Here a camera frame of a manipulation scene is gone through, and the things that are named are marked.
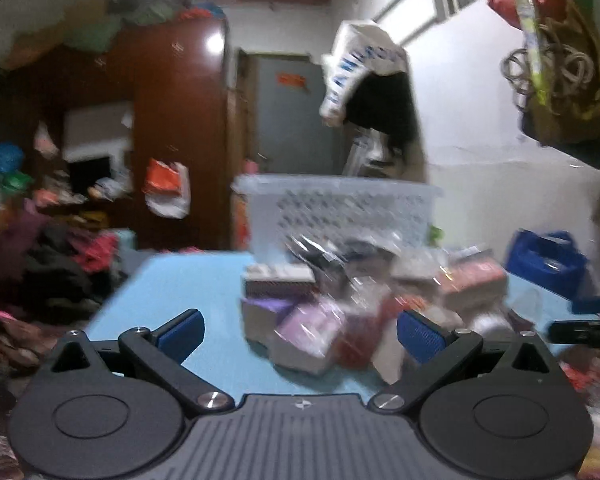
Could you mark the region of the blue shopping bag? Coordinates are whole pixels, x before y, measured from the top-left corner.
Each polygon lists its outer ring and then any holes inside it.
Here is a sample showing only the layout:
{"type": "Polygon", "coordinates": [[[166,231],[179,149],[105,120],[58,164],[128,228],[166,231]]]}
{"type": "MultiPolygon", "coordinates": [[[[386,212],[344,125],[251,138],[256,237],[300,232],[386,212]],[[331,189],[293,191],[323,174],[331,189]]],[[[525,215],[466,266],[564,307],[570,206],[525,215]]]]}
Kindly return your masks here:
{"type": "Polygon", "coordinates": [[[510,274],[568,300],[578,296],[587,267],[588,258],[566,231],[520,230],[509,244],[505,261],[510,274]]]}

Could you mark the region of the white red box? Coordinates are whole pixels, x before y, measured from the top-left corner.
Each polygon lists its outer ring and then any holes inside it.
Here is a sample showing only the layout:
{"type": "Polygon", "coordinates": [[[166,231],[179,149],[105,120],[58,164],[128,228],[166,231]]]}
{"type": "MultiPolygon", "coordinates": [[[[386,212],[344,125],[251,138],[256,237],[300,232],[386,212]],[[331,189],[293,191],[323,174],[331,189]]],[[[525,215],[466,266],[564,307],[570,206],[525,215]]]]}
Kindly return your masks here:
{"type": "Polygon", "coordinates": [[[246,266],[242,272],[244,296],[286,298],[309,295],[316,287],[313,271],[304,263],[246,266]]]}

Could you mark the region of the white plastic laundry basket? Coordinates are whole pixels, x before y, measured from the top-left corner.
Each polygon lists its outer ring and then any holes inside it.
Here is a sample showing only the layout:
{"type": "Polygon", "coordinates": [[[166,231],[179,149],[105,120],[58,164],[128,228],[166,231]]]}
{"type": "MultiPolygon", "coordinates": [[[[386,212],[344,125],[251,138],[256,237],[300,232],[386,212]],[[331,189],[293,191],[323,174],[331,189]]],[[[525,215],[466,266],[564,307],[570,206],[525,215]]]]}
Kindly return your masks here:
{"type": "Polygon", "coordinates": [[[250,250],[258,263],[288,259],[287,240],[318,244],[368,240],[401,250],[428,244],[434,202],[429,184],[392,179],[243,174],[233,191],[247,202],[250,250]]]}

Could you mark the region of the orange white plastic bag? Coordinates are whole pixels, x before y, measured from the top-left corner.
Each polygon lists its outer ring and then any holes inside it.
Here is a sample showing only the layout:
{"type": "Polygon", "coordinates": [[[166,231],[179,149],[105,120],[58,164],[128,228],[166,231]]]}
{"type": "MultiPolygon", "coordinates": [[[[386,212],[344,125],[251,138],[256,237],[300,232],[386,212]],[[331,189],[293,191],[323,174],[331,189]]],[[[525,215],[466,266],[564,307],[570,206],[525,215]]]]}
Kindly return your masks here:
{"type": "Polygon", "coordinates": [[[145,203],[160,218],[182,220],[190,213],[188,168],[179,162],[151,159],[143,187],[145,203]]]}

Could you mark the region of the dark red wooden wardrobe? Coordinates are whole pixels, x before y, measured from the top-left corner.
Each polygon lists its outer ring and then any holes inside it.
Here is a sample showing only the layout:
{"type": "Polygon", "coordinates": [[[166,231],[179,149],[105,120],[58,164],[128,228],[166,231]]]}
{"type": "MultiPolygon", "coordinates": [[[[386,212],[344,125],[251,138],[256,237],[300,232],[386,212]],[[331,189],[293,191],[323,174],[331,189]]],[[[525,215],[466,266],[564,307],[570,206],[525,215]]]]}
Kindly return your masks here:
{"type": "Polygon", "coordinates": [[[127,27],[96,55],[59,46],[16,70],[0,69],[0,139],[34,162],[33,139],[45,124],[58,148],[78,108],[133,105],[133,195],[114,207],[117,222],[143,248],[225,249],[230,244],[226,133],[227,24],[218,18],[127,27]],[[143,187],[151,159],[189,170],[190,213],[160,218],[143,187]]]}

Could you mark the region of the white and black hanging garment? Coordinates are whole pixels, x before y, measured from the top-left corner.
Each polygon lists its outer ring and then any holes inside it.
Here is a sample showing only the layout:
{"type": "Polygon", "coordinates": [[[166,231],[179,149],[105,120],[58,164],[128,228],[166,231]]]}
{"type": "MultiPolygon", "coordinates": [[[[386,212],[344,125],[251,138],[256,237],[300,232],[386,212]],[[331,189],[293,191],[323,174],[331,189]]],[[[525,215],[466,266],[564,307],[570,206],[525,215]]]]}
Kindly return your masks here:
{"type": "Polygon", "coordinates": [[[373,21],[343,21],[322,67],[320,116],[350,144],[342,173],[424,183],[426,156],[404,47],[373,21]]]}

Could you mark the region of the grey door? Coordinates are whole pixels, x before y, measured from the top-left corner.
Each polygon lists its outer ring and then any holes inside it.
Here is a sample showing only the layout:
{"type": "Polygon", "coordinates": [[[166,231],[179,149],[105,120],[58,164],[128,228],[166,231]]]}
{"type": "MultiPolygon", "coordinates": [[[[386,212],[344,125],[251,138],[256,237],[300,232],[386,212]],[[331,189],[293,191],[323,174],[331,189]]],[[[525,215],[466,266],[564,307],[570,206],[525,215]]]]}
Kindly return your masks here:
{"type": "Polygon", "coordinates": [[[253,155],[264,174],[341,174],[344,139],[320,116],[321,66],[306,56],[256,55],[253,155]]]}

